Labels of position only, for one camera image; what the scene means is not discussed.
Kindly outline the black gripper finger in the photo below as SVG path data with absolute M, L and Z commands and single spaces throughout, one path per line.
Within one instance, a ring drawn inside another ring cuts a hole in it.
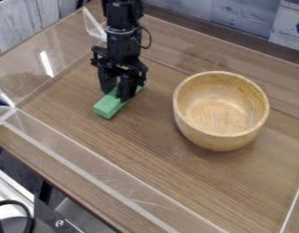
M 122 102 L 127 102 L 137 93 L 138 88 L 138 78 L 132 74 L 126 74 L 120 77 L 118 97 Z
M 102 91 L 108 94 L 116 87 L 116 71 L 104 67 L 99 68 Z

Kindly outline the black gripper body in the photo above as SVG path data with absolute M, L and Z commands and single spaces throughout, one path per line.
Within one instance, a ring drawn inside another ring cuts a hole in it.
M 94 66 L 98 68 L 104 67 L 114 69 L 116 71 L 116 76 L 120 76 L 122 74 L 135 74 L 138 76 L 138 85 L 145 86 L 149 67 L 145 65 L 139 58 L 132 58 L 127 62 L 120 63 L 108 57 L 106 47 L 94 46 L 91 51 L 94 53 L 94 57 L 91 58 L 91 64 Z

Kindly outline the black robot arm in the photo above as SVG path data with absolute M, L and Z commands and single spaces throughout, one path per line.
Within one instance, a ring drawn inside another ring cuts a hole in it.
M 94 46 L 91 64 L 98 67 L 104 94 L 116 88 L 116 98 L 127 102 L 145 86 L 149 67 L 141 60 L 143 49 L 143 0 L 102 0 L 107 18 L 107 47 Z

